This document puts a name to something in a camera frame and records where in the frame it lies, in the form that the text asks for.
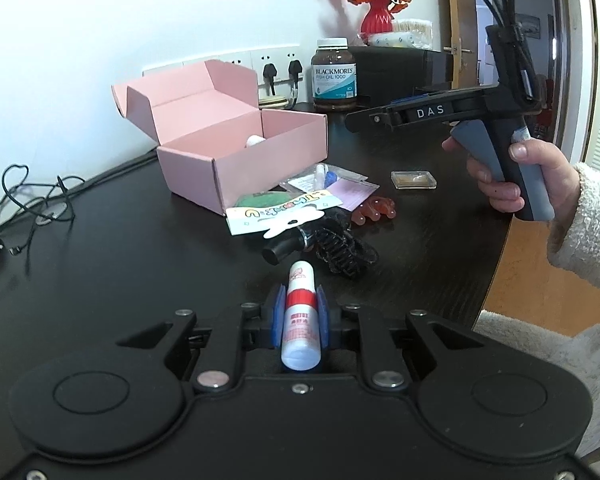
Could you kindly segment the person right hand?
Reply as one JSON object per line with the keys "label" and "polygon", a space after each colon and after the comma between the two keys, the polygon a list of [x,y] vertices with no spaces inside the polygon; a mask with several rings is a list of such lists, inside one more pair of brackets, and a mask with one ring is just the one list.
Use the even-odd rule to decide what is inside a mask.
{"label": "person right hand", "polygon": [[[554,144],[529,139],[513,144],[509,156],[521,165],[539,165],[542,169],[548,198],[555,211],[555,221],[569,223],[580,195],[580,174]],[[501,212],[514,214],[524,208],[521,190],[512,182],[496,182],[487,166],[472,156],[467,159],[468,174],[491,206]]]}

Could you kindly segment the white fluffy sleeve forearm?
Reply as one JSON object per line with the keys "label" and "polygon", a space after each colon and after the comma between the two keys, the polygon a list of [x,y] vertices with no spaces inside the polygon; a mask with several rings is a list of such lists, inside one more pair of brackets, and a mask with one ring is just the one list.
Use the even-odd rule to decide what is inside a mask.
{"label": "white fluffy sleeve forearm", "polygon": [[475,329],[557,364],[588,387],[593,417],[578,452],[600,460],[600,172],[577,164],[565,223],[514,221]]}

